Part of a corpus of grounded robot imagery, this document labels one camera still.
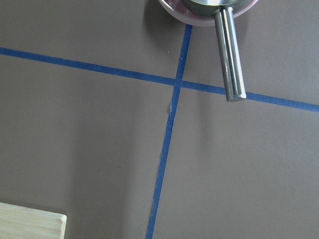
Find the light wooden cutting board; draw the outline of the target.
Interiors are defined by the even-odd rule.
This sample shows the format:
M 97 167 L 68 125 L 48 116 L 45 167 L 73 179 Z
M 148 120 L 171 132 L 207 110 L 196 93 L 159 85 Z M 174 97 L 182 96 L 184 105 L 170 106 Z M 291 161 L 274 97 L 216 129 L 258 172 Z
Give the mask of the light wooden cutting board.
M 2 239 L 63 239 L 66 222 L 63 214 L 0 204 Z

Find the pink bowl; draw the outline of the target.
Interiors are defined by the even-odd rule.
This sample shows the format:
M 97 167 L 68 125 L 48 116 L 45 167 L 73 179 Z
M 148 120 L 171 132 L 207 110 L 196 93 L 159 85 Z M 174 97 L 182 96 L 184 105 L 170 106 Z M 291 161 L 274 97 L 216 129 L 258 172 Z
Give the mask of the pink bowl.
M 214 26 L 218 10 L 232 8 L 236 18 L 247 12 L 257 0 L 160 0 L 162 7 L 177 20 L 199 27 Z

